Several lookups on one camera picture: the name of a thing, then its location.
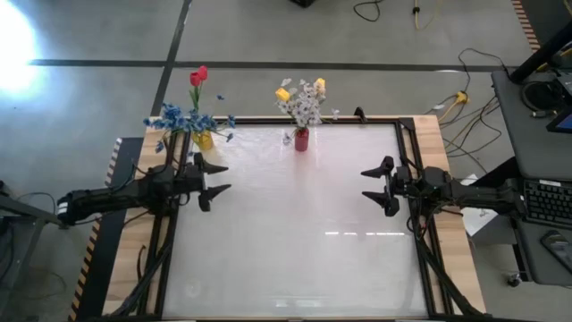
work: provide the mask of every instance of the red vase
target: red vase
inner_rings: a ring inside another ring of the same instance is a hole
[[[310,130],[302,129],[296,131],[296,138],[294,139],[294,148],[299,152],[307,150],[307,142],[310,138]]]

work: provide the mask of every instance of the wheel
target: wheel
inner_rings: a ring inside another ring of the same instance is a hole
[[[509,278],[507,278],[507,284],[510,287],[517,287],[520,285],[521,282],[522,282],[522,279],[520,278],[520,274],[513,274],[513,275],[509,276]]]

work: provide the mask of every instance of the yellow vase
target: yellow vase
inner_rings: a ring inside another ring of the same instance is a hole
[[[192,132],[191,138],[202,151],[207,151],[213,148],[213,145],[215,144],[213,142],[213,136],[210,131],[203,131],[201,133]]]

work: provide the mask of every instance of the computer monitor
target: computer monitor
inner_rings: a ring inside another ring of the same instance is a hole
[[[546,128],[548,131],[572,133],[572,108],[567,108],[560,112]]]

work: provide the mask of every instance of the red tulip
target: red tulip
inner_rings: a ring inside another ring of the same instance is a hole
[[[190,74],[190,85],[192,86],[199,86],[201,82],[201,78],[200,75],[198,74],[198,72],[192,72]]]
[[[206,66],[198,67],[198,77],[200,77],[202,81],[206,81],[206,76],[208,76],[208,73],[206,72]]]

